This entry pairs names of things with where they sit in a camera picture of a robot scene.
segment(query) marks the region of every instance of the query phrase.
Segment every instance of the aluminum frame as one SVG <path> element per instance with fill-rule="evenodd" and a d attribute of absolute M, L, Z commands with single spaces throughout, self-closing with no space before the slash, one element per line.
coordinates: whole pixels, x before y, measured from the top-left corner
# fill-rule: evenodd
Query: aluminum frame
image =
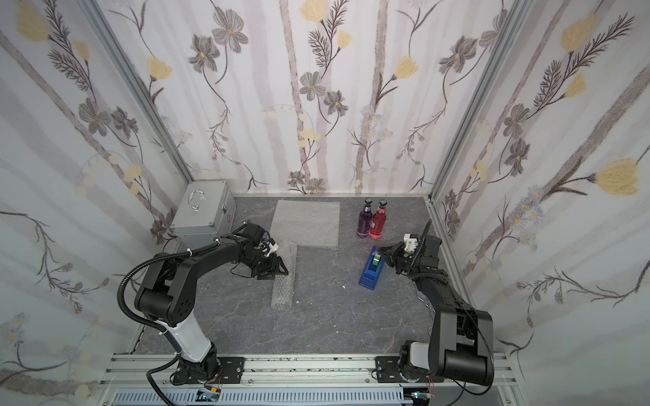
<path fill-rule="evenodd" d="M 421 383 L 377 382 L 371 375 L 376 367 L 374 359 L 386 355 L 398 356 L 398 354 L 224 354 L 218 357 L 246 358 L 241 383 L 222 385 L 222 388 L 423 387 Z M 493 356 L 495 363 L 493 386 L 499 388 L 502 399 L 516 401 L 515 393 L 518 393 L 519 389 L 505 354 L 494 353 Z M 120 388 L 149 388 L 145 373 L 172 358 L 173 355 L 114 355 L 99 381 L 97 392 L 88 404 L 108 406 Z M 169 375 L 173 371 L 174 367 L 168 368 L 153 374 L 153 378 L 161 388 L 175 388 L 169 382 Z M 455 387 L 456 383 L 446 379 L 445 382 L 435 385 Z M 183 387 L 201 388 L 203 385 Z M 467 387 L 480 388 L 470 383 Z"/>

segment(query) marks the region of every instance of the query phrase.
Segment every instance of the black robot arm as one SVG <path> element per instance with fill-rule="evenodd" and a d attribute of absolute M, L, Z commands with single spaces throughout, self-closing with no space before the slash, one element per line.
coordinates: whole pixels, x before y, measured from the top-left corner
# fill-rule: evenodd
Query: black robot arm
<path fill-rule="evenodd" d="M 262 227 L 245 223 L 232 234 L 194 252 L 157 254 L 124 277 L 118 287 L 121 310 L 138 323 L 160 330 L 177 352 L 174 362 L 178 359 L 179 363 L 170 377 L 171 383 L 205 382 L 222 370 L 215 345 L 205 337 L 194 317 L 198 279 L 229 262 L 247 265 L 251 276 L 257 279 L 288 275 L 282 258 L 275 254 L 277 249 L 278 245 Z M 148 269 L 135 297 L 135 308 L 146 317 L 142 318 L 126 306 L 124 290 L 131 278 L 146 267 Z M 147 378 L 163 401 L 171 405 L 151 379 L 151 373 L 156 371 L 149 371 Z"/>
<path fill-rule="evenodd" d="M 494 379 L 492 318 L 462 300 L 449 275 L 438 268 L 442 241 L 427 235 L 430 225 L 431 220 L 422 236 L 406 235 L 404 242 L 379 249 L 386 264 L 413 280 L 435 310 L 427 359 L 425 344 L 407 342 L 402 353 L 408 359 L 400 363 L 416 374 L 430 371 L 432 376 L 489 387 Z"/>

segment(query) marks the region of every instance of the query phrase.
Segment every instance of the black cable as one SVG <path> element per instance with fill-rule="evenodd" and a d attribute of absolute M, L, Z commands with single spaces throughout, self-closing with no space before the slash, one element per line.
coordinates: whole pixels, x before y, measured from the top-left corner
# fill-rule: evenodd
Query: black cable
<path fill-rule="evenodd" d="M 156 392 L 156 394 L 157 394 L 158 396 L 160 396 L 160 398 L 162 399 L 162 401 L 165 402 L 165 404 L 166 404 L 167 406 L 176 406 L 176 405 L 174 405 L 174 404 L 172 403 L 172 401 L 169 400 L 169 398 L 168 398 L 168 397 L 167 397 L 167 396 L 162 392 L 162 390 L 158 387 L 158 385 L 156 384 L 156 381 L 153 380 L 153 377 L 152 377 L 151 375 L 152 375 L 152 374 L 155 374 L 156 372 L 160 372 L 160 371 L 162 371 L 162 370 L 165 370 L 165 369 L 169 368 L 170 366 L 172 366 L 172 365 L 174 365 L 176 362 L 178 362 L 178 360 L 179 360 L 180 358 L 181 358 L 181 354 L 180 354 L 180 353 L 177 353 L 176 356 L 174 357 L 174 359 L 172 359 L 170 362 L 166 363 L 165 365 L 159 366 L 158 368 L 154 368 L 154 369 L 152 369 L 152 370 L 148 370 L 148 371 L 147 371 L 147 374 L 146 374 L 146 375 L 147 375 L 147 381 L 149 381 L 149 384 L 150 384 L 151 387 L 153 388 L 153 391 Z"/>
<path fill-rule="evenodd" d="M 237 265 L 235 265 L 234 267 L 230 268 L 230 273 L 232 273 L 234 276 L 239 276 L 239 277 L 242 277 L 242 278 L 247 278 L 247 279 L 252 278 L 252 276 L 240 275 L 239 273 L 235 273 L 235 272 L 233 272 L 233 270 L 234 270 L 237 266 L 239 266 L 239 264 L 241 264 L 241 262 L 238 262 Z"/>
<path fill-rule="evenodd" d="M 463 393 L 465 393 L 465 391 L 467 390 L 467 389 L 465 389 L 465 385 L 467 385 L 467 382 L 465 382 L 465 383 L 463 384 L 463 386 L 461 387 L 463 390 L 460 391 L 460 395 L 458 395 L 458 397 L 456 398 L 456 400 L 454 400 L 452 403 L 449 403 L 447 406 L 451 406 L 451 405 L 453 405 L 454 403 L 456 403 L 456 402 L 460 399 L 461 396 L 463 396 Z"/>
<path fill-rule="evenodd" d="M 165 326 L 160 325 L 160 324 L 158 324 L 156 322 L 153 322 L 151 320 L 145 319 L 144 317 L 140 317 L 137 314 L 135 314 L 133 311 L 131 311 L 129 306 L 126 304 L 126 300 L 124 300 L 124 291 L 126 290 L 126 286 L 129 284 L 129 281 L 131 280 L 131 278 L 133 278 L 133 276 L 136 273 L 138 273 L 140 270 L 146 268 L 147 266 L 149 266 L 151 264 L 154 264 L 156 262 L 160 262 L 162 260 L 176 259 L 176 258 L 186 258 L 186 257 L 190 257 L 191 255 L 202 255 L 202 254 L 204 254 L 204 253 L 206 253 L 208 251 L 211 251 L 212 249 L 216 248 L 217 246 L 219 246 L 219 243 L 215 242 L 214 244 L 210 244 L 208 246 L 195 249 L 194 251 L 191 251 L 191 253 L 186 251 L 186 252 L 180 252 L 180 253 L 174 253 L 174 254 L 157 255 L 156 257 L 154 257 L 154 258 L 152 258 L 150 260 L 146 260 L 142 264 L 140 264 L 140 265 L 136 266 L 135 268 L 133 268 L 129 273 L 127 273 L 124 276 L 124 278 L 122 279 L 122 282 L 120 282 L 120 284 L 118 285 L 117 300 L 118 300 L 118 306 L 120 307 L 120 310 L 124 314 L 126 314 L 126 316 L 128 318 L 130 318 L 131 320 L 134 320 L 134 321 L 136 321 L 136 322 L 138 322 L 140 324 L 144 324 L 146 326 L 152 327 L 152 328 L 160 331 L 161 333 L 164 333 L 167 340 L 174 347 L 174 351 L 175 351 L 176 356 L 174 357 L 174 359 L 172 361 L 168 362 L 167 364 L 165 364 L 163 366 L 160 366 L 158 368 L 154 368 L 154 369 L 152 369 L 150 371 L 147 371 L 147 374 L 146 374 L 147 375 L 147 380 L 149 381 L 149 384 L 151 384 L 151 387 L 153 388 L 154 392 L 156 392 L 156 394 L 158 394 L 158 396 L 160 396 L 162 401 L 165 402 L 165 404 L 167 404 L 168 406 L 174 406 L 174 404 L 160 390 L 160 388 L 158 387 L 156 382 L 153 380 L 151 375 L 158 372 L 158 371 L 165 370 L 165 369 L 169 368 L 171 365 L 173 365 L 175 362 L 177 362 L 181 358 L 181 352 L 182 352 L 181 345 L 178 344 L 178 342 L 174 339 L 174 336 L 172 336 L 171 332 L 169 332 L 169 330 L 167 330 L 167 328 Z"/>

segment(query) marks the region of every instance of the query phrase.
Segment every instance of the gray flower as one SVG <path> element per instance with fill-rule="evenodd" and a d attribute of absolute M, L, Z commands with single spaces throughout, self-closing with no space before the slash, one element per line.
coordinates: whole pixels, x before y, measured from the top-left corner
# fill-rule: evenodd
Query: gray flower
<path fill-rule="evenodd" d="M 499 14 L 496 17 L 494 17 L 494 19 L 492 20 L 492 26 L 494 27 L 494 29 L 483 31 L 483 34 L 481 34 L 481 39 L 478 41 L 479 46 L 492 47 L 492 45 L 494 45 L 494 43 L 497 41 L 497 38 L 499 37 L 499 33 L 501 32 L 501 28 L 503 27 L 503 21 L 506 20 L 507 14 L 508 14 L 507 11 L 501 10 Z"/>
<path fill-rule="evenodd" d="M 449 190 L 449 194 L 445 196 L 445 205 L 447 207 L 453 205 L 456 202 L 456 194 L 454 189 Z"/>
<path fill-rule="evenodd" d="M 516 143 L 510 146 L 510 156 L 505 160 L 506 165 L 512 165 L 512 170 L 510 175 L 517 176 L 520 173 L 524 172 L 524 168 L 521 165 L 521 161 L 528 159 L 528 150 L 530 149 L 530 144 L 526 144 L 521 138 L 517 140 Z"/>
<path fill-rule="evenodd" d="M 456 42 L 456 45 L 451 47 L 453 55 L 448 58 L 441 58 L 438 62 L 440 66 L 440 73 L 446 73 L 449 69 L 460 73 L 465 65 L 465 60 L 472 59 L 476 55 L 476 38 L 465 38 L 463 35 Z"/>
<path fill-rule="evenodd" d="M 456 229 L 460 225 L 460 219 L 458 218 L 458 213 L 455 210 L 449 212 L 447 216 L 447 227 L 449 228 L 449 234 L 456 234 Z"/>
<path fill-rule="evenodd" d="M 510 117 L 506 117 L 503 120 L 503 124 L 506 125 L 506 128 L 503 130 L 504 136 L 512 136 L 512 138 L 519 138 L 524 130 L 521 129 L 520 124 L 522 124 L 528 118 L 528 113 L 530 112 L 529 108 L 524 108 L 522 103 L 514 106 L 510 111 Z"/>
<path fill-rule="evenodd" d="M 194 66 L 194 70 L 201 73 L 203 67 L 216 71 L 215 58 L 219 56 L 219 50 L 212 42 L 209 36 L 201 36 L 194 34 L 192 37 L 192 49 L 196 52 L 196 56 L 190 57 L 187 60 Z"/>
<path fill-rule="evenodd" d="M 300 83 L 303 87 L 300 88 L 300 94 L 306 94 L 307 100 L 314 100 L 316 96 L 323 97 L 325 95 L 325 86 L 319 86 L 320 72 L 305 72 L 300 77 Z"/>
<path fill-rule="evenodd" d="M 309 194 L 321 194 L 325 192 L 325 186 L 323 186 L 324 184 L 325 184 L 324 179 L 312 178 L 307 183 L 305 189 L 309 190 Z"/>
<path fill-rule="evenodd" d="M 248 44 L 248 37 L 240 32 L 244 28 L 244 20 L 232 10 L 226 10 L 225 13 L 220 7 L 215 7 L 214 10 L 214 20 L 222 27 L 212 30 L 215 42 L 221 45 L 228 43 L 230 49 L 240 53 L 242 47 L 239 44 Z"/>
<path fill-rule="evenodd" d="M 131 137 L 131 130 L 138 131 L 137 121 L 134 118 L 127 118 L 126 111 L 122 110 L 120 106 L 116 110 L 113 110 L 113 113 L 110 115 L 113 117 L 115 128 L 123 130 L 126 138 Z"/>
<path fill-rule="evenodd" d="M 330 106 L 327 114 L 332 114 L 334 113 L 334 110 L 339 112 L 340 116 L 345 116 L 345 111 L 348 110 L 348 107 L 343 105 L 342 102 L 345 100 L 343 97 L 343 94 L 341 94 L 340 90 L 337 90 L 336 92 L 327 92 L 327 96 L 325 96 L 325 102 L 326 105 Z"/>
<path fill-rule="evenodd" d="M 86 103 L 79 105 L 79 118 L 88 124 L 88 131 L 94 134 L 97 131 L 101 136 L 106 136 L 106 126 L 111 123 L 109 113 L 105 111 L 97 112 L 97 105 L 90 98 L 86 98 Z"/>
<path fill-rule="evenodd" d="M 301 171 L 289 172 L 289 182 L 287 184 L 295 188 L 299 184 L 305 184 L 305 175 Z"/>
<path fill-rule="evenodd" d="M 164 242 L 164 234 L 167 232 L 167 227 L 162 220 L 155 220 L 149 231 L 156 238 L 157 246 Z"/>

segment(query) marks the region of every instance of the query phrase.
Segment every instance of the bubble wrap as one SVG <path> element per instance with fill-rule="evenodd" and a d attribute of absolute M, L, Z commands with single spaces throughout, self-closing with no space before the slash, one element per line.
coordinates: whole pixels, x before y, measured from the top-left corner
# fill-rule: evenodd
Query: bubble wrap
<path fill-rule="evenodd" d="M 340 202 L 280 200 L 269 233 L 304 247 L 339 247 Z"/>
<path fill-rule="evenodd" d="M 296 279 L 296 254 L 298 246 L 289 241 L 278 243 L 276 253 L 282 258 L 289 271 L 288 275 L 276 275 L 273 282 L 273 296 L 271 296 L 271 309 L 289 310 L 293 300 L 293 281 Z"/>

